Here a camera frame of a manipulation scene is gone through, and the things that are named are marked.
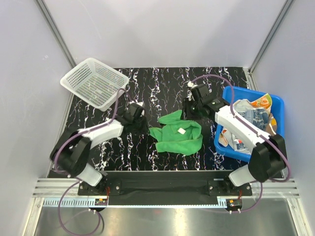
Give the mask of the green microfiber towel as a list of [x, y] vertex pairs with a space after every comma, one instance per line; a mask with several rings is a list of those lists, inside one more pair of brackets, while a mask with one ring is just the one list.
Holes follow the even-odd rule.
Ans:
[[181, 110], [177, 110], [162, 116], [158, 119], [162, 125], [161, 128], [149, 128], [150, 135], [157, 141], [157, 152], [188, 156], [197, 153], [202, 148], [201, 125], [193, 120], [181, 119], [182, 114]]

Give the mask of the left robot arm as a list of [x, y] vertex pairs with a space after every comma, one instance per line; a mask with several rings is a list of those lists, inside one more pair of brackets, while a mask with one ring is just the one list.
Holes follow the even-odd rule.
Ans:
[[130, 103], [114, 119], [85, 129], [66, 129], [50, 154], [56, 168], [83, 181], [95, 194], [108, 190], [106, 174], [89, 164], [90, 150], [111, 139], [129, 133], [148, 132], [143, 102]]

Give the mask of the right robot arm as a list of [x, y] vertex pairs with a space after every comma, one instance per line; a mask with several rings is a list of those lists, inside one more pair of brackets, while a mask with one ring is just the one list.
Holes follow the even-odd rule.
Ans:
[[227, 194], [236, 194], [241, 186], [250, 182], [264, 183], [288, 167], [281, 135], [271, 136], [258, 129], [237, 113], [232, 104], [212, 96], [204, 84], [189, 82], [188, 91], [188, 97], [183, 99], [182, 119], [209, 118], [236, 135], [251, 152], [249, 163], [223, 180], [222, 187]]

